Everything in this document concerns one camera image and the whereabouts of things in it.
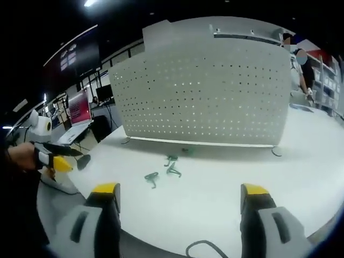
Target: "white partition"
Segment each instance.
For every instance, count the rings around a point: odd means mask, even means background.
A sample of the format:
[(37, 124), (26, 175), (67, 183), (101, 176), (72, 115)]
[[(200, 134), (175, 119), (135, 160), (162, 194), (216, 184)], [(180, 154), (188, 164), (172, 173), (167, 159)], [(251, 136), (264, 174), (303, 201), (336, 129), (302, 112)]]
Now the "white partition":
[(277, 145), (291, 90), (289, 53), (245, 39), (183, 41), (109, 70), (128, 136)]

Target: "desk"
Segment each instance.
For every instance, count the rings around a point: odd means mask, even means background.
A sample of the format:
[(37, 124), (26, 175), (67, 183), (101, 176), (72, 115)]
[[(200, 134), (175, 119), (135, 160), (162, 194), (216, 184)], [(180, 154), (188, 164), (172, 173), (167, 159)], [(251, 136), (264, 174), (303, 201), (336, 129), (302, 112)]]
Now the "desk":
[[(185, 254), (197, 240), (216, 244), (228, 257), (241, 256), (240, 185), (258, 184), (286, 207), (309, 236), (338, 211), (344, 192), (344, 130), (324, 111), (289, 108), (280, 143), (282, 157), (269, 148), (196, 146), (182, 156), (178, 178), (166, 174), (166, 154), (184, 144), (126, 141), (123, 127), (112, 132), (89, 154), (85, 169), (69, 173), (87, 198), (98, 184), (120, 182), (124, 231), (161, 249)], [(144, 176), (159, 172), (156, 189)], [(198, 245), (193, 257), (218, 257)]]

